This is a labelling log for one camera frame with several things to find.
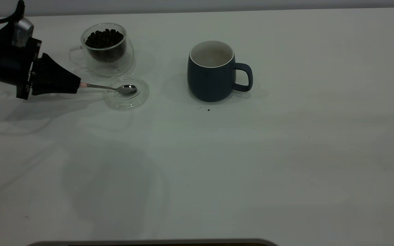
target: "cable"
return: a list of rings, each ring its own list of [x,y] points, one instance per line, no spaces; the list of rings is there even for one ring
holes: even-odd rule
[[[0,19],[0,24],[10,22],[16,18],[19,18],[19,16],[22,16],[24,14],[24,9],[25,9],[24,1],[19,0],[19,2],[17,2],[16,10],[14,11],[14,13],[9,17]]]

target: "dark blue mug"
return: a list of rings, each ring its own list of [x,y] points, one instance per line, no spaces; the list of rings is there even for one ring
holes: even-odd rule
[[[249,85],[236,84],[235,70],[243,70],[249,77]],[[253,85],[252,69],[235,63],[231,47],[219,41],[205,41],[194,46],[188,58],[188,86],[202,101],[220,101],[232,90],[248,92]]]

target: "mug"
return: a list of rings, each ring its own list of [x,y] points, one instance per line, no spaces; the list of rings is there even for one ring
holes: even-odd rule
[[[247,86],[235,84],[235,70],[247,73]],[[235,63],[235,54],[227,44],[215,40],[205,41],[189,52],[188,86],[198,99],[220,101],[232,90],[248,92],[252,85],[252,69],[246,64]]]
[[[96,49],[86,45],[86,40],[96,31],[105,31],[106,29],[115,30],[123,35],[119,43],[107,47]],[[94,73],[112,77],[125,73],[132,65],[134,58],[134,51],[132,43],[126,30],[114,23],[102,23],[89,27],[80,37],[81,45],[73,47],[69,51],[69,60],[80,66],[87,65]],[[76,59],[75,52],[83,51],[83,60]]]

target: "glass saucer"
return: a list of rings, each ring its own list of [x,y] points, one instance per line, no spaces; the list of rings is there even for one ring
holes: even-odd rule
[[[117,88],[126,84],[136,86],[137,92],[133,95],[126,96],[113,90],[103,91],[104,101],[109,107],[118,110],[134,109],[147,101],[150,91],[147,83],[140,78],[121,75],[111,78],[106,86]]]

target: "mug handle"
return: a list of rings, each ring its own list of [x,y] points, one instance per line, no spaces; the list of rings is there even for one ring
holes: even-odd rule
[[[233,89],[240,91],[240,92],[248,92],[252,88],[253,85],[253,73],[252,69],[249,67],[247,64],[243,63],[235,63],[235,66],[233,67],[236,70],[243,70],[244,72],[247,73],[247,77],[249,77],[249,85],[240,85],[240,84],[234,84]]]
[[[72,48],[69,50],[68,57],[69,57],[69,60],[70,60],[72,63],[74,63],[75,65],[78,65],[78,66],[86,66],[86,65],[88,65],[88,63],[87,63],[86,60],[84,59],[83,54],[81,55],[81,57],[83,57],[83,60],[74,58],[75,53],[78,53],[78,52],[80,52],[81,50],[82,50],[81,45],[77,45],[77,46],[72,47]]]

